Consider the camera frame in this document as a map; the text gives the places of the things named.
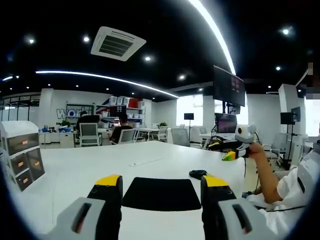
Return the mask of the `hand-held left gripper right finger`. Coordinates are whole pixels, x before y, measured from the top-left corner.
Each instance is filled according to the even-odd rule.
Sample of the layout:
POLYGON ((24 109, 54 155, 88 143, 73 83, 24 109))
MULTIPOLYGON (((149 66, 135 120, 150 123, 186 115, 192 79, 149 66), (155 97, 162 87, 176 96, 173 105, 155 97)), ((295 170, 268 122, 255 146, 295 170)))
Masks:
POLYGON ((221 178, 200 181, 202 222, 206 240, 277 240, 264 215, 243 198, 236 198, 221 178))

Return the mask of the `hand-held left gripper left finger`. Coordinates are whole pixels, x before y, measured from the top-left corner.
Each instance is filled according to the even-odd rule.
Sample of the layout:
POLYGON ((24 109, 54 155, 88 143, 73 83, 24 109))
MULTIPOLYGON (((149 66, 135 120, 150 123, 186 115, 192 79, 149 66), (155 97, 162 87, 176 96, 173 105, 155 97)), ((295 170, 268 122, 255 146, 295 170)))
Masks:
POLYGON ((122 220, 123 177, 99 179, 87 197, 79 197, 57 217, 48 240, 117 240, 122 220))

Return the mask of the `person's right hand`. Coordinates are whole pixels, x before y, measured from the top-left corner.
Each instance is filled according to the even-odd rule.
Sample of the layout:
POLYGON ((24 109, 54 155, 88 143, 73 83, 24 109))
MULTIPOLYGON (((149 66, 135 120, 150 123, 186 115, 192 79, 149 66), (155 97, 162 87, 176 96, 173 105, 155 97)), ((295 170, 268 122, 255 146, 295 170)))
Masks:
POLYGON ((248 156, 254 160, 261 160, 266 157, 263 146, 258 142, 253 142, 249 145, 248 156))

